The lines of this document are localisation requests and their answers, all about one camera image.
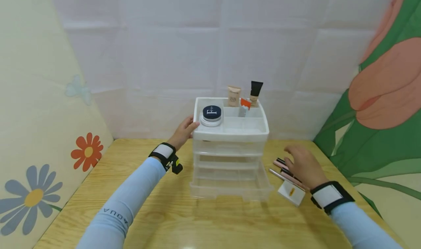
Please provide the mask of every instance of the white wall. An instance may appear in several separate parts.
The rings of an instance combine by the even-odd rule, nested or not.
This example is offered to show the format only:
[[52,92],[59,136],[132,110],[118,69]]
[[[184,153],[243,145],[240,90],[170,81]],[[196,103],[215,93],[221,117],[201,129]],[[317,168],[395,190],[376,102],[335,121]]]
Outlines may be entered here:
[[272,138],[312,139],[390,0],[54,0],[114,137],[166,138],[198,96],[260,96]]

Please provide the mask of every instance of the cosmetic jar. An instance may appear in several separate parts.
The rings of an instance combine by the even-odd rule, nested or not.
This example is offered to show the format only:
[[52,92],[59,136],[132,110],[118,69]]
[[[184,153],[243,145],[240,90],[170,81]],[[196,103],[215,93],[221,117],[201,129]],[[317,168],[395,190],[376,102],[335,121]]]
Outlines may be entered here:
[[221,108],[218,106],[207,106],[203,109],[200,122],[206,127],[216,127],[222,122]]

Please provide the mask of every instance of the wrist strap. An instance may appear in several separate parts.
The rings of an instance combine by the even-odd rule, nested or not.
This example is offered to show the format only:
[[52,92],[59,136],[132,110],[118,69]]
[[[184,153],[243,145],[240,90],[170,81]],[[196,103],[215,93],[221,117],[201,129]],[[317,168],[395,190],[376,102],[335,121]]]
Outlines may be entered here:
[[172,167],[172,172],[179,174],[183,170],[183,166],[178,163],[178,157],[175,155],[175,147],[171,144],[163,142],[158,145],[150,154],[150,156],[157,157],[161,160],[161,164],[165,171]]
[[311,201],[330,215],[332,210],[346,202],[354,202],[354,198],[338,183],[330,181],[323,183],[310,191],[313,195]]

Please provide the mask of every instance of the wooden table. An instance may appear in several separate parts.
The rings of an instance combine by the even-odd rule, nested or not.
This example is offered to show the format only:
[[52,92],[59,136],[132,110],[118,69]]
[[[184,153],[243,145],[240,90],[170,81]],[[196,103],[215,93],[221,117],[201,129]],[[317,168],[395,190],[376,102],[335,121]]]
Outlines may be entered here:
[[[75,248],[85,228],[118,186],[143,162],[160,139],[117,139],[86,177],[58,217],[38,241],[36,249]],[[283,157],[291,143],[303,144],[357,204],[396,241],[402,240],[371,209],[357,190],[311,141],[268,141],[263,163]],[[243,202],[240,197],[197,200],[190,196],[193,166],[191,141],[178,152],[184,170],[167,173],[151,193],[131,225],[125,248],[350,248],[338,227],[307,194],[297,208],[273,191],[266,202]],[[268,174],[275,190],[282,180]]]

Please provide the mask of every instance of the white wrist patch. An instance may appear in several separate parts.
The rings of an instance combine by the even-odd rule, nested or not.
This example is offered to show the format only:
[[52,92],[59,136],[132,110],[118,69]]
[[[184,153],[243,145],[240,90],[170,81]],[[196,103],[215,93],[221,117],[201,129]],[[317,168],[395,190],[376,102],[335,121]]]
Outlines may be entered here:
[[343,196],[338,190],[336,190],[333,185],[328,185],[321,190],[316,191],[313,194],[313,198],[320,205],[320,207],[325,208],[327,205],[340,200]]
[[168,147],[167,145],[160,144],[153,152],[158,152],[159,154],[163,155],[166,158],[169,158],[172,154],[172,148]]

